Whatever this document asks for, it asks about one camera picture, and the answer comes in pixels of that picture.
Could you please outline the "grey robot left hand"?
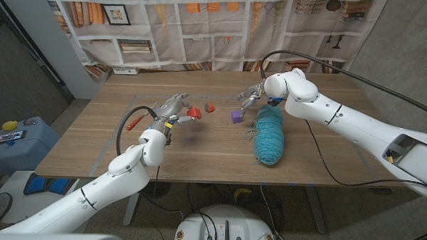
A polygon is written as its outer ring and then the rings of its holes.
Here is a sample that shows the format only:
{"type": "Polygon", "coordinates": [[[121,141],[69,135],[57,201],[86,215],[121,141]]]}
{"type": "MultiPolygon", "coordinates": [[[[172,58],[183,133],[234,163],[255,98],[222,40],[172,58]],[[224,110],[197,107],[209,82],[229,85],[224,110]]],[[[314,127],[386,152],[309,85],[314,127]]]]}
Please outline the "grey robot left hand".
{"type": "Polygon", "coordinates": [[[185,101],[188,95],[188,93],[178,93],[168,98],[156,109],[156,117],[149,129],[166,133],[169,132],[174,123],[188,125],[191,122],[197,122],[202,119],[200,110],[185,101]]]}

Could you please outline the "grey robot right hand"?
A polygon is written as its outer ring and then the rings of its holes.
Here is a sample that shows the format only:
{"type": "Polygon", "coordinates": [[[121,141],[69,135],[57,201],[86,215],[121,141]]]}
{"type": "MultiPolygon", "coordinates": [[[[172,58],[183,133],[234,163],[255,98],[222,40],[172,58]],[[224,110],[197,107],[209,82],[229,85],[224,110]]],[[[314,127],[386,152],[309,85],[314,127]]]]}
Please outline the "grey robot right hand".
{"type": "Polygon", "coordinates": [[[247,109],[257,103],[263,94],[264,82],[251,85],[247,87],[242,93],[240,93],[237,97],[237,101],[243,100],[240,109],[240,117],[243,117],[247,109]]]}

